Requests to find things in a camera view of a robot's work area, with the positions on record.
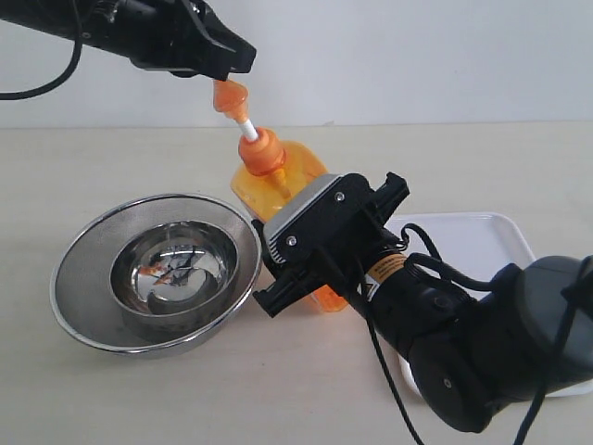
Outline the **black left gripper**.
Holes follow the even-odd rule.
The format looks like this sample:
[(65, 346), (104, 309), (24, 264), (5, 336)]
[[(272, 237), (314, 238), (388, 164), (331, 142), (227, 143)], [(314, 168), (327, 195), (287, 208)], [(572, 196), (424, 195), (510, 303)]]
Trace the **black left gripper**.
[(177, 77), (226, 80), (249, 73), (257, 54), (206, 1), (118, 1), (110, 26), (134, 66)]

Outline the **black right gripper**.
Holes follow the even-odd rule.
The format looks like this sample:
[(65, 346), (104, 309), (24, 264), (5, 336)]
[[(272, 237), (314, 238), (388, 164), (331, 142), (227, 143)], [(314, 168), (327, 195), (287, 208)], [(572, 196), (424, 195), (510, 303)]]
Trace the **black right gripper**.
[(344, 224), (324, 245), (315, 248), (304, 260), (278, 264), (272, 258), (263, 234), (264, 222), (251, 221), (261, 245), (261, 257), (274, 282), (254, 294), (259, 306), (271, 317), (320, 287), (329, 286), (347, 297), (356, 289), (356, 271), (366, 256), (383, 242), (395, 238), (385, 223), (409, 195), (405, 179), (390, 172), (373, 193), (365, 208)]

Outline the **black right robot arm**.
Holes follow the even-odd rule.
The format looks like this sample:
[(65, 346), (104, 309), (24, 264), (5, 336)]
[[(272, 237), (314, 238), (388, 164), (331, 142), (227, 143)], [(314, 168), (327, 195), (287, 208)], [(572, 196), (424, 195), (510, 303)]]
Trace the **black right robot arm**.
[(443, 261), (418, 225), (387, 221), (409, 195), (389, 173), (372, 188), (358, 173), (326, 174), (269, 221), (254, 221), (272, 284), (256, 293), (270, 316), (330, 287), (410, 367), (447, 425), (479, 433), (507, 406), (529, 410), (592, 377), (592, 260), (547, 256), (479, 281)]

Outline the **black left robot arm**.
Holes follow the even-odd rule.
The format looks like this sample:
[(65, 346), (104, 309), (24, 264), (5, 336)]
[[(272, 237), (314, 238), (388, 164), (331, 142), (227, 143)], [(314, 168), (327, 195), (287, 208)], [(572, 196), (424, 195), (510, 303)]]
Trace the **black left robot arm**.
[(205, 1), (1, 0), (1, 19), (129, 59), (141, 70), (225, 81), (249, 73), (257, 49)]

